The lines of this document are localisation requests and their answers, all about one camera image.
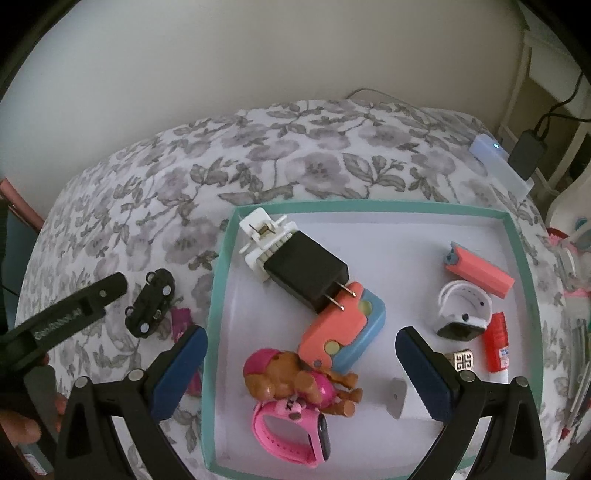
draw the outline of white cap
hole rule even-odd
[[[494,383],[509,383],[509,371],[505,368],[500,372],[493,372],[488,374],[488,381]]]

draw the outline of white tray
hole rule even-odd
[[[403,378],[394,351],[397,332],[412,325],[435,351],[444,353],[470,348],[475,372],[488,380],[481,338],[452,342],[427,325],[437,312],[439,290],[455,278],[443,266],[452,241],[516,279],[505,300],[493,297],[493,311],[503,311],[507,319],[509,377],[529,378],[540,405],[540,319],[527,259],[508,213],[444,203],[367,200],[263,205],[270,215],[288,214],[304,233],[347,263],[351,280],[383,299],[387,310],[385,327],[353,366],[358,387],[363,388],[355,416],[327,416],[330,459],[308,469],[268,454],[251,432],[255,400],[244,385],[242,366],[259,348],[295,351],[314,313],[271,280],[260,283],[239,255],[247,238],[238,222],[256,207],[236,209],[216,266],[202,406],[203,454],[211,471],[230,478],[282,480],[409,475],[442,424],[395,420],[386,410],[391,380]],[[487,426],[488,419],[482,419],[462,465],[472,463]],[[302,440],[294,432],[283,433]]]

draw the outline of black power adapter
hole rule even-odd
[[[337,304],[334,298],[349,281],[347,264],[300,231],[271,255],[264,269],[316,313],[330,302]]]
[[[533,130],[525,130],[515,144],[508,163],[524,180],[529,180],[548,146]]]

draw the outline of floral tablecloth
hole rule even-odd
[[[138,340],[124,309],[145,275],[165,266],[176,305],[204,326],[217,249],[235,205],[290,199],[404,199],[507,210],[519,231],[536,286],[544,342],[540,419],[547,457],[556,450],[568,390],[570,341],[563,288],[540,214],[519,204],[467,145],[487,132],[457,112],[396,103],[311,100],[239,111],[173,128],[130,145],[70,180],[53,206],[28,265],[17,322],[115,271],[129,281],[106,317],[50,352],[58,390],[74,380],[123,378],[169,349],[170,320]],[[185,396],[161,426],[198,479],[203,466],[200,401]],[[141,480],[149,478],[118,422]]]

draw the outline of toy leg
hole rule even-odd
[[[339,390],[337,388],[336,394],[341,400],[350,400],[359,403],[363,398],[363,388],[355,388],[355,390],[351,390],[350,392]]]
[[[320,411],[327,415],[341,415],[342,417],[350,418],[355,415],[355,404],[350,400],[343,400],[322,408]]]
[[[294,388],[296,392],[304,394],[309,403],[322,403],[322,393],[316,379],[309,372],[301,371],[295,376]]]
[[[328,377],[332,383],[342,385],[349,390],[355,388],[357,385],[358,375],[354,374],[353,372],[349,372],[346,375],[341,375],[337,372],[333,372],[332,370],[322,370],[322,373],[324,373],[324,375],[326,375],[326,377]]]

